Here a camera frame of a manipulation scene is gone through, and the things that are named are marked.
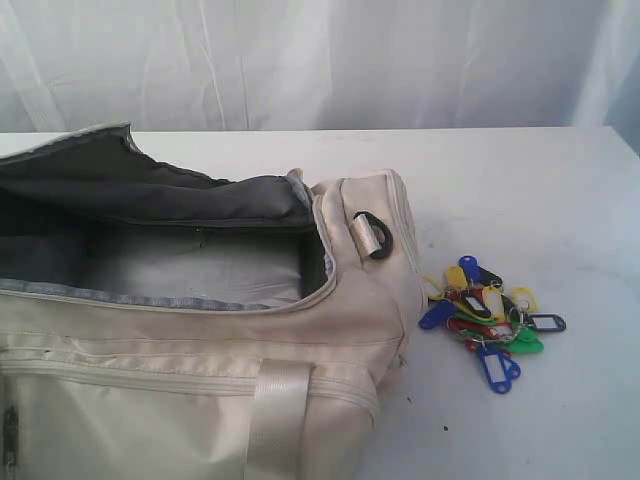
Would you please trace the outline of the beige duffel bag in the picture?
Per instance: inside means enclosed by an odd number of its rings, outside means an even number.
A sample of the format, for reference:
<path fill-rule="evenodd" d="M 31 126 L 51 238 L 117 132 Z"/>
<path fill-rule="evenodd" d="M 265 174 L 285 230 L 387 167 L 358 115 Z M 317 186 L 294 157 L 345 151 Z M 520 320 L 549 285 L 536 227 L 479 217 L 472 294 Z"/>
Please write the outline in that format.
<path fill-rule="evenodd" d="M 279 306 L 85 288 L 121 244 L 289 244 Z M 426 309 L 399 175 L 158 162 L 128 124 L 1 159 L 5 479 L 351 479 Z"/>

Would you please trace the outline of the black key tag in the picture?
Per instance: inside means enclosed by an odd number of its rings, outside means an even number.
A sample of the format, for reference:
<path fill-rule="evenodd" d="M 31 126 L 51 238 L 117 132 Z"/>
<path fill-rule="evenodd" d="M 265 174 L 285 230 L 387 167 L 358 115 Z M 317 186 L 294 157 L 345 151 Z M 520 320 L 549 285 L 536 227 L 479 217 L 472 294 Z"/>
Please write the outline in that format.
<path fill-rule="evenodd" d="M 473 284 L 482 288 L 493 287 L 499 291 L 504 288 L 503 279 L 500 276 L 482 267 L 478 268 L 478 274 L 473 279 Z"/>
<path fill-rule="evenodd" d="M 557 314 L 529 314 L 526 324 L 532 330 L 543 333 L 556 333 L 566 330 L 565 320 Z"/>
<path fill-rule="evenodd" d="M 458 304 L 462 309 L 476 317 L 483 319 L 490 319 L 492 317 L 491 310 L 473 294 L 467 293 L 461 295 Z"/>

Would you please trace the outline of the green key tag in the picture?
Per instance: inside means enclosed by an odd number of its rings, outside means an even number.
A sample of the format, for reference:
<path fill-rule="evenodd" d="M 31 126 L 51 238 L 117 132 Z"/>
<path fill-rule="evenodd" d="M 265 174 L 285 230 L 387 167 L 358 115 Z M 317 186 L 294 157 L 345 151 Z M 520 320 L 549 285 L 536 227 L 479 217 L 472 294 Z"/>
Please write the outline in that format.
<path fill-rule="evenodd" d="M 463 320 L 465 322 L 470 322 L 470 323 L 478 324 L 478 325 L 490 326 L 490 325 L 495 325 L 496 324 L 495 320 L 492 317 L 489 317 L 489 318 L 477 317 L 477 316 L 471 315 L 471 314 L 469 314 L 466 311 L 461 310 L 461 309 L 457 309 L 455 311 L 454 317 L 459 319 L 459 320 Z"/>
<path fill-rule="evenodd" d="M 502 349 L 511 354 L 537 354 L 544 350 L 544 344 L 532 329 L 522 327 L 518 335 L 512 341 L 505 343 Z"/>

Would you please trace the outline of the white backdrop curtain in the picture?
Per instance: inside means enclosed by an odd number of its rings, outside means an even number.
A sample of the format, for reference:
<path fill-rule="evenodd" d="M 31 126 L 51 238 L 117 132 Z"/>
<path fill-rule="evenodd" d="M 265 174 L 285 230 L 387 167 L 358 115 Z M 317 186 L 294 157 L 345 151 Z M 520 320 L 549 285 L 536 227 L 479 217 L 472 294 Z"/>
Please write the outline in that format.
<path fill-rule="evenodd" d="M 1 127 L 613 124 L 635 1 L 5 1 Z"/>

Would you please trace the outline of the blue key tag top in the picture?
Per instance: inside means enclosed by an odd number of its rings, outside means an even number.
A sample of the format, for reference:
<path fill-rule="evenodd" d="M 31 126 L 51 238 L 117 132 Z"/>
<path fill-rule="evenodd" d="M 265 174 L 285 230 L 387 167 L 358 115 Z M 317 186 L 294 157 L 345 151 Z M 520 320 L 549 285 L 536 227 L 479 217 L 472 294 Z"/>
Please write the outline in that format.
<path fill-rule="evenodd" d="M 471 284 L 480 282 L 480 267 L 477 259 L 471 255 L 465 255 L 459 258 L 458 266 L 463 270 L 467 281 Z"/>

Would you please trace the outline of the red key tag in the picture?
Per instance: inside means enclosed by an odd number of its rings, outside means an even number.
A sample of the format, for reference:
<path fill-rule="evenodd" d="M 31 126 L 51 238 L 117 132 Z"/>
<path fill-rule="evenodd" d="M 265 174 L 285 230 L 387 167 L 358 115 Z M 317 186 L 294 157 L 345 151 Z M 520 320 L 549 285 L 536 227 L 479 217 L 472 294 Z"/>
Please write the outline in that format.
<path fill-rule="evenodd" d="M 464 310 L 459 306 L 458 300 L 461 295 L 467 293 L 475 295 L 491 310 L 496 324 L 490 326 L 473 324 L 459 320 L 453 315 L 446 321 L 446 328 L 460 337 L 470 350 L 478 346 L 504 350 L 502 346 L 517 336 L 517 328 L 508 319 L 502 294 L 493 287 L 468 288 L 451 294 L 445 299 L 452 303 L 456 310 Z"/>

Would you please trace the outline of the yellow key tag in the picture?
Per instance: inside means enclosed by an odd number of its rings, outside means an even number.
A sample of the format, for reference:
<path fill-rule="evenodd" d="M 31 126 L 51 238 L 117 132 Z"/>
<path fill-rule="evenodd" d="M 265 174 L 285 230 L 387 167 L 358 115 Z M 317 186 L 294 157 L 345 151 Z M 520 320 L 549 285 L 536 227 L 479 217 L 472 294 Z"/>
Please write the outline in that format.
<path fill-rule="evenodd" d="M 425 275 L 423 277 L 429 300 L 442 300 L 451 294 L 463 291 L 469 287 L 469 282 L 464 270 L 459 266 L 451 266 L 443 274 L 443 280 L 438 281 L 434 277 Z"/>
<path fill-rule="evenodd" d="M 528 311 L 534 304 L 532 293 L 525 287 L 514 287 L 510 291 L 509 297 L 523 311 Z"/>

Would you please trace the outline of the blue key tag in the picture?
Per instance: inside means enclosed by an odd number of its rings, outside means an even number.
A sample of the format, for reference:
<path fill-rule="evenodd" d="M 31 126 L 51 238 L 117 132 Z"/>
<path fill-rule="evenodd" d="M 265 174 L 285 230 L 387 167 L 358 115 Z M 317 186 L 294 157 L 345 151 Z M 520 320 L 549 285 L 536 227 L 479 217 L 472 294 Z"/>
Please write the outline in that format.
<path fill-rule="evenodd" d="M 512 387 L 511 377 L 508 374 L 501 354 L 481 346 L 477 349 L 476 355 L 490 389 L 494 393 L 508 393 Z"/>
<path fill-rule="evenodd" d="M 511 391 L 512 383 L 521 376 L 520 366 L 509 357 L 491 355 L 486 358 L 488 383 L 497 394 Z"/>
<path fill-rule="evenodd" d="M 418 326 L 422 330 L 432 330 L 444 324 L 456 312 L 456 307 L 449 302 L 438 303 L 430 308 L 420 319 Z"/>
<path fill-rule="evenodd" d="M 471 255 L 465 255 L 459 258 L 458 266 L 463 270 L 467 281 L 471 284 L 480 282 L 480 267 L 477 259 Z"/>

